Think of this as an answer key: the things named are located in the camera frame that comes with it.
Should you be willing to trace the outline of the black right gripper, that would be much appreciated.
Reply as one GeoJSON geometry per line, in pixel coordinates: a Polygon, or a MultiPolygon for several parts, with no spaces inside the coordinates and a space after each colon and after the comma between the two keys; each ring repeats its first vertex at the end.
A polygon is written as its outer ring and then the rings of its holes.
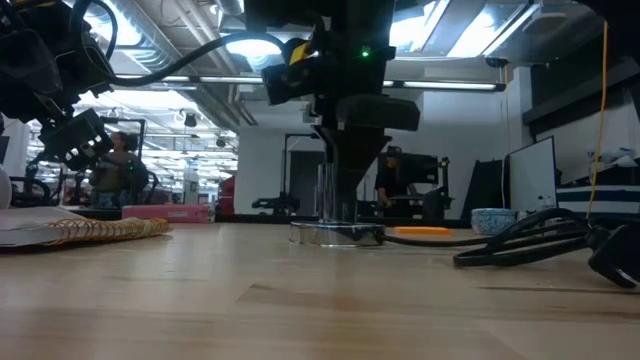
{"type": "Polygon", "coordinates": [[[382,93],[394,55],[387,30],[329,31],[323,39],[315,104],[321,117],[315,131],[325,143],[319,169],[323,221],[357,220],[357,188],[391,140],[382,128],[418,129],[417,105],[382,93]],[[355,127],[330,129],[340,123],[355,127]]]}

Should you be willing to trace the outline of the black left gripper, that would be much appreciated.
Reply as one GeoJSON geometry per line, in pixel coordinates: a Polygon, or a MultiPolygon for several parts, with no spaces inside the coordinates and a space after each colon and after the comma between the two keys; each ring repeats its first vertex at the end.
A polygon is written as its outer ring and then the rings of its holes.
{"type": "Polygon", "coordinates": [[[43,130],[39,140],[44,144],[46,153],[55,155],[72,171],[96,163],[113,148],[104,122],[93,109],[52,130],[43,130]]]}

